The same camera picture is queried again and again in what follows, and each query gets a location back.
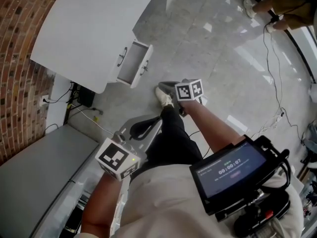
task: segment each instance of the white shirt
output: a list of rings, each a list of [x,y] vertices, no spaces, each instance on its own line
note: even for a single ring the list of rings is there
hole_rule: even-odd
[[[273,176],[265,185],[280,187],[285,179]],[[304,219],[301,200],[290,185],[291,205],[279,220],[275,231],[281,237],[299,238]],[[130,185],[127,203],[122,212],[120,229],[113,238],[231,238],[233,223],[239,213],[218,222],[208,216],[196,189],[189,165],[169,165],[147,170]],[[95,238],[79,234],[76,238]]]

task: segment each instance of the drawer handle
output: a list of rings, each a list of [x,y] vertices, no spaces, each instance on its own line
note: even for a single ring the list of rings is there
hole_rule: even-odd
[[[124,58],[125,58],[125,55],[127,54],[128,48],[125,47],[124,50],[125,50],[124,55],[119,55],[119,56],[122,58],[122,61],[121,61],[121,63],[118,63],[118,64],[117,64],[117,67],[120,67],[120,66],[122,65],[123,60],[124,60]]]
[[[143,66],[143,72],[140,73],[140,76],[142,76],[146,71],[148,71],[148,66],[149,66],[149,60],[147,60],[147,65],[146,66]]]

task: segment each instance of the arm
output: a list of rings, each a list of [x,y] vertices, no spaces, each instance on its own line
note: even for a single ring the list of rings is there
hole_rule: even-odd
[[[82,218],[82,233],[99,238],[110,236],[121,183],[104,173],[85,207]]]
[[[237,143],[240,135],[197,101],[181,102],[191,116],[211,150],[215,153],[230,143]]]

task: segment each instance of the brick wall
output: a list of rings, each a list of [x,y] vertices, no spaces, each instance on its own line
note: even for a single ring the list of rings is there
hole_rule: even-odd
[[[53,78],[30,61],[55,0],[0,0],[0,165],[44,135]]]

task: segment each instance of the white cube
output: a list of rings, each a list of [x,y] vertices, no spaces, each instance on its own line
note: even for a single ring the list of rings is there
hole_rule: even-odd
[[[188,80],[175,85],[177,101],[192,101],[204,95],[201,79]]]
[[[123,180],[140,167],[141,159],[107,138],[95,159],[101,168],[117,180]]]

